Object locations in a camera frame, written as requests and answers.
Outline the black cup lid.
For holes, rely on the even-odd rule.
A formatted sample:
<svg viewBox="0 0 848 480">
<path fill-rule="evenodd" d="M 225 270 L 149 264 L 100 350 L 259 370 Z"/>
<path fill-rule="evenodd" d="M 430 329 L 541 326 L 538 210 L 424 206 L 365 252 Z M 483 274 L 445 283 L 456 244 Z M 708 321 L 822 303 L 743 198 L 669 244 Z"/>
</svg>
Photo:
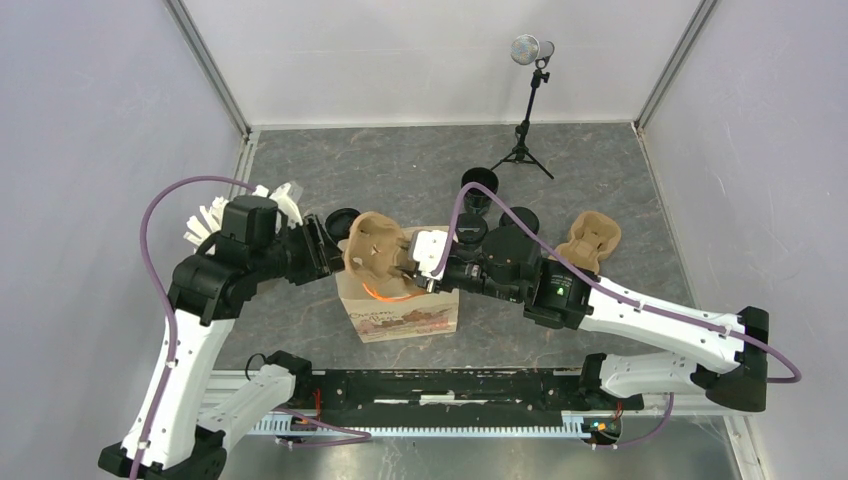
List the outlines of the black cup lid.
<svg viewBox="0 0 848 480">
<path fill-rule="evenodd" d="M 538 234 L 540 231 L 540 220 L 538 216 L 529 208 L 526 207 L 512 207 L 511 211 L 517 216 L 517 218 L 528 227 L 533 234 Z M 500 227 L 503 226 L 511 226 L 515 225 L 516 222 L 512 217 L 510 217 L 507 213 L 502 213 L 498 225 Z"/>
<path fill-rule="evenodd" d="M 461 213 L 458 216 L 455 236 L 459 244 L 479 246 L 488 231 L 488 223 L 483 216 L 475 213 Z"/>
</svg>

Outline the paper takeout bag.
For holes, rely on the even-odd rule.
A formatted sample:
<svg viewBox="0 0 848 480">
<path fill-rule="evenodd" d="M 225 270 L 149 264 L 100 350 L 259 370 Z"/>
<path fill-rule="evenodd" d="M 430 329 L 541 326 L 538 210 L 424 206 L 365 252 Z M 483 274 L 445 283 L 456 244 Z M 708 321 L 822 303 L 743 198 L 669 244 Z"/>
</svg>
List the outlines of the paper takeout bag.
<svg viewBox="0 0 848 480">
<path fill-rule="evenodd" d="M 401 228 L 409 240 L 412 233 L 420 229 L 448 232 L 446 226 Z M 347 240 L 339 242 L 342 252 Z M 410 274 L 415 289 L 406 295 L 389 297 L 372 292 L 345 268 L 335 275 L 338 297 L 362 342 L 447 334 L 457 330 L 459 293 L 426 293 L 416 285 L 417 275 L 414 270 L 415 266 Z"/>
</svg>

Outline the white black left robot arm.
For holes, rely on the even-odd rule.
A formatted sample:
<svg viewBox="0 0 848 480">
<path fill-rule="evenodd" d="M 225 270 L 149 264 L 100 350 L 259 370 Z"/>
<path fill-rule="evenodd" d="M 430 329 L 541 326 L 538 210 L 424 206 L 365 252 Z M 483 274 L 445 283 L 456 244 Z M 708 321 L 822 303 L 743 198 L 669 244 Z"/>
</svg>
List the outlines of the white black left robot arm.
<svg viewBox="0 0 848 480">
<path fill-rule="evenodd" d="M 215 361 L 243 306 L 262 283 L 304 285 L 341 270 L 336 244 L 315 215 L 284 193 L 216 198 L 187 220 L 192 255 L 162 293 L 166 328 L 137 419 L 105 447 L 99 467 L 126 479 L 216 479 L 229 451 L 277 405 L 314 394 L 308 361 L 277 352 L 220 406 L 201 409 Z"/>
</svg>

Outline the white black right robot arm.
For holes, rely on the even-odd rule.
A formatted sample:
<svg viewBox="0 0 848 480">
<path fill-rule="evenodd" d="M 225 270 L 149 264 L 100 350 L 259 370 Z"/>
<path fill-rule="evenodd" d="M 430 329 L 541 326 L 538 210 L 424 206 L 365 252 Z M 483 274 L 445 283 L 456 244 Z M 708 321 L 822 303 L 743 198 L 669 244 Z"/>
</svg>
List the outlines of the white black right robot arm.
<svg viewBox="0 0 848 480">
<path fill-rule="evenodd" d="M 748 306 L 715 313 L 642 295 L 588 270 L 546 258 L 517 226 L 498 227 L 478 247 L 440 230 L 413 234 L 416 282 L 430 293 L 455 289 L 522 305 L 525 317 L 552 328 L 600 332 L 656 348 L 654 354 L 586 357 L 580 400 L 602 408 L 614 398 L 703 393 L 722 407 L 759 413 L 767 402 L 769 315 Z"/>
</svg>

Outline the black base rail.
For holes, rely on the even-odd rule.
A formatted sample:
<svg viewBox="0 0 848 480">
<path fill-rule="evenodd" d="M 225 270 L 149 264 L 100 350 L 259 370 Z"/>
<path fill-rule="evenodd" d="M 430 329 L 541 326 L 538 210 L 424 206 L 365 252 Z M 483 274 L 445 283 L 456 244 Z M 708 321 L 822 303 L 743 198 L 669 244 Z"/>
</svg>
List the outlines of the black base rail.
<svg viewBox="0 0 848 480">
<path fill-rule="evenodd" d="M 663 394 L 582 393 L 574 369 L 314 370 L 285 407 L 375 436 L 582 437 L 593 421 L 659 417 Z"/>
</svg>

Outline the microphone on black tripod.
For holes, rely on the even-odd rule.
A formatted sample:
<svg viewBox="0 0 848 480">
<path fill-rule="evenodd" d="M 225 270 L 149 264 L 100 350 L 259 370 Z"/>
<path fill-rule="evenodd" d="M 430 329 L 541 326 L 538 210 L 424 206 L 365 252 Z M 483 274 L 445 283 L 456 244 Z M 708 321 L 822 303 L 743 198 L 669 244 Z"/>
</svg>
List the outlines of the microphone on black tripod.
<svg viewBox="0 0 848 480">
<path fill-rule="evenodd" d="M 522 121 L 515 127 L 516 144 L 509 154 L 498 160 L 492 167 L 497 169 L 503 164 L 535 165 L 549 179 L 554 175 L 530 152 L 527 145 L 527 137 L 531 127 L 531 117 L 538 89 L 549 82 L 550 73 L 547 71 L 548 64 L 555 52 L 555 45 L 551 41 L 540 40 L 534 35 L 522 34 L 511 44 L 510 57 L 518 65 L 532 66 L 533 73 L 530 81 L 530 93 Z"/>
</svg>

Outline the white straws in cup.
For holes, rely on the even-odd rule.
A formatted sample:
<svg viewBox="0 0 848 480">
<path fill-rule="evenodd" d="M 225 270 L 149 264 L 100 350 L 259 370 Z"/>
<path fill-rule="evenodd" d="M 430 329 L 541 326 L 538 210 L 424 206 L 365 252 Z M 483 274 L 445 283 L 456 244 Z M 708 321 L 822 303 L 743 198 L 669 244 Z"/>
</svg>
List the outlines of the white straws in cup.
<svg viewBox="0 0 848 480">
<path fill-rule="evenodd" d="M 187 231 L 183 238 L 197 249 L 213 233 L 221 230 L 224 209 L 229 201 L 216 197 L 210 206 L 199 207 L 200 216 L 191 216 L 187 222 Z"/>
</svg>

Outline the stack of black lids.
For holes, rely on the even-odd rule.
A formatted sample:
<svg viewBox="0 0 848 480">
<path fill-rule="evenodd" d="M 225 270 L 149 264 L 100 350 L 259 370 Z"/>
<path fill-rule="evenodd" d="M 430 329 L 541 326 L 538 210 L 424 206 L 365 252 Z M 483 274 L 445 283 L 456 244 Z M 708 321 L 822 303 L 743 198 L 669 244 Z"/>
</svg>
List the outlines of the stack of black lids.
<svg viewBox="0 0 848 480">
<path fill-rule="evenodd" d="M 330 213 L 325 219 L 325 230 L 330 239 L 338 243 L 348 239 L 350 228 L 360 212 L 354 208 L 340 208 Z"/>
</svg>

